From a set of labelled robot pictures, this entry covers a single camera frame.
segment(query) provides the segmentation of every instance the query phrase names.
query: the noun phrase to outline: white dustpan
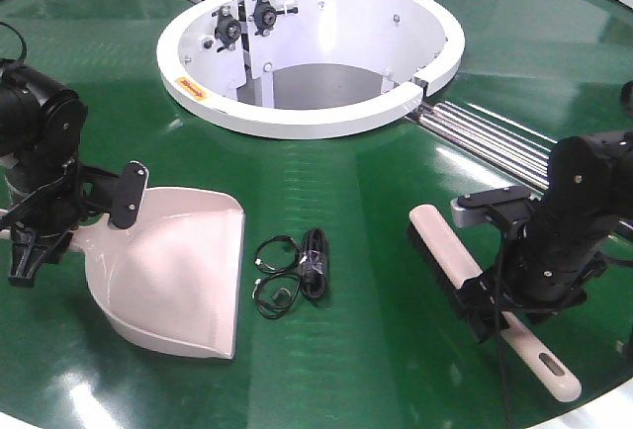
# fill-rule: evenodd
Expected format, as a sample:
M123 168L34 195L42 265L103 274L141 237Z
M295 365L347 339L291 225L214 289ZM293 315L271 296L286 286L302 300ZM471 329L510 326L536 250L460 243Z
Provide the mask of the white dustpan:
M106 215L74 232L92 297L132 343L187 357L232 358L244 213L231 196L157 187L136 223Z

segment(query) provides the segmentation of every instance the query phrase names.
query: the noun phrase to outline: sticker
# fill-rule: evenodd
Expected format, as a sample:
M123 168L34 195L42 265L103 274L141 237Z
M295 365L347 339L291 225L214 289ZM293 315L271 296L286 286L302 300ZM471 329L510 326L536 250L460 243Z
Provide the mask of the sticker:
M181 76L180 78L176 80L176 82L180 86L182 86L187 91L187 93L193 96L196 100L202 101L205 98L207 98L207 93L202 88L202 86L197 85L196 83L191 81L189 78Z

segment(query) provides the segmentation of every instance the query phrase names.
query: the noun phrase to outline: cable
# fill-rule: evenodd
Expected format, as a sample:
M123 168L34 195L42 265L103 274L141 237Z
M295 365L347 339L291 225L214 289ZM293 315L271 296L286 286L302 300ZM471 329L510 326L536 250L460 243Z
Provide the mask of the cable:
M622 259L615 258L613 256L609 256L608 254L600 253L601 256L606 259L606 262L609 264L615 264L617 266L622 266L624 268L633 268L633 259Z
M501 338L501 309L499 300L501 297L501 270L503 266L503 258L505 257L506 239L501 234L501 248L495 262L495 342L497 344L498 371L501 379L501 391L503 393L503 409L505 410L505 425L508 429L514 427L512 420L512 407L510 404L510 392L507 383L507 371L505 369L505 354L503 353L503 339Z
M0 21L0 26L6 27L10 31L12 31L16 36L18 36L18 39L20 39L20 46L22 48L22 51L20 52L20 56L18 58L0 59L0 65L2 65L3 63L7 63L7 66L5 66L2 69L2 78L4 80L5 76L8 78L10 73L16 70L17 68L19 68L20 66L22 66L24 64L24 60L27 59L27 41L24 40L24 37L22 37L22 34L20 34L15 27L2 21Z
M320 228L306 232L301 243L299 289L310 300L320 299L327 291L327 255L325 233Z
M294 248L294 258L290 264L275 267L262 260L261 252L273 242L285 242ZM278 234L261 243L255 251L255 266L268 276L255 281L252 297L259 313L271 320L282 317L297 300L299 291L309 300L320 299L327 290L327 255L327 240L320 228L312 228L306 232L301 248L286 234ZM297 285L292 290L286 286L279 287L267 300L262 295L266 286L283 279L294 280Z

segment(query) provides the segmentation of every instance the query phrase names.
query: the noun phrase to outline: green table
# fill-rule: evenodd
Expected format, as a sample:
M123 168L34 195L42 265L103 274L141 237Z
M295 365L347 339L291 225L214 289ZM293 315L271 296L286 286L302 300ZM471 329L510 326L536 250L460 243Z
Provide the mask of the green table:
M630 126L617 105L633 65L633 13L624 6L436 1L462 23L467 47L457 77L434 100L476 104L554 137ZM418 204L448 215L451 198L511 179L407 120L292 141L190 115L164 91L154 58L164 27L189 6L2 0L0 17L28 40L30 65L89 105L85 162L120 170L140 160L153 186L217 190L241 202L236 356L191 360L127 343L92 301L83 257L68 254L41 269L33 290L0 286L0 410L45 429L502 427L495 346L472 341L406 228ZM298 302L279 321L263 319L250 298L260 277L256 246L312 226L330 241L331 292L318 304ZM491 227L459 235L482 266L492 262ZM631 256L621 239L607 247ZM8 263L8 243L0 259ZM555 401L506 352L517 424L566 412L633 376L615 351L633 323L632 289L633 273L613 266L588 285L586 304L535 329L582 380L578 401ZM103 426L91 422L102 413Z

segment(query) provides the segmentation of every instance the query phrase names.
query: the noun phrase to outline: screw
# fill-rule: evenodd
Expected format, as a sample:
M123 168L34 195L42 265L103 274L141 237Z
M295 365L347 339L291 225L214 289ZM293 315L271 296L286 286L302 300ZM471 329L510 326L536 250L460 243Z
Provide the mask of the screw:
M272 26L273 24L275 24L275 21L277 20L277 14L273 11L266 11L264 12L264 15L261 16L261 21L264 24L264 26Z
M237 39L239 39L240 35L241 35L241 28L239 27L239 24L235 26L229 26L228 29L226 29L226 36L231 41L236 41Z

